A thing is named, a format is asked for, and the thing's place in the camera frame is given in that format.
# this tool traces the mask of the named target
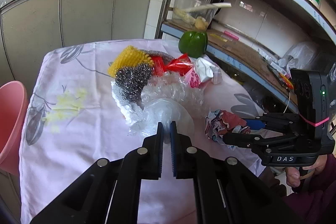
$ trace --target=person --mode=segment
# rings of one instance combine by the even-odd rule
[[[336,198],[336,158],[333,154],[319,156],[312,166],[303,167],[304,170],[315,169],[310,179],[307,191],[296,193],[300,185],[299,170],[287,167],[287,185],[291,186],[294,193],[284,196],[285,203],[298,214],[305,223],[317,223],[325,209]]]

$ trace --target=red plastic wrapper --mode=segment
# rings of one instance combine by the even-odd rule
[[[188,57],[188,54],[183,54],[179,58],[172,60],[166,69],[178,72],[181,76],[184,76],[191,68],[193,64]]]
[[[152,56],[152,60],[154,61],[154,75],[163,76],[163,74],[167,71],[165,64],[163,63],[163,59],[161,56]]]

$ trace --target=pink bucket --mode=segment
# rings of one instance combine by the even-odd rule
[[[0,87],[0,169],[16,176],[27,106],[27,92],[21,82],[12,81]]]

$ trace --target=tablecloth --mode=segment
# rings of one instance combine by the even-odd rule
[[[142,145],[142,138],[128,134],[106,73],[110,62],[128,45],[180,56],[177,42],[164,40],[95,42],[45,56],[19,150],[22,224],[28,224],[97,159],[117,160]],[[223,109],[242,117],[262,113],[240,84],[223,71],[222,76],[221,84],[205,89],[211,110]],[[231,150],[208,140],[204,119],[194,124],[194,146],[214,158],[234,156],[255,175],[262,172],[259,157],[250,149]],[[193,182],[173,178],[169,145],[164,145],[162,178],[142,182],[138,223],[196,223]]]

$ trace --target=green bell pepper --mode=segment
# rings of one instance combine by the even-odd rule
[[[193,58],[205,54],[208,46],[208,35],[206,32],[185,32],[178,43],[180,52],[187,53]]]

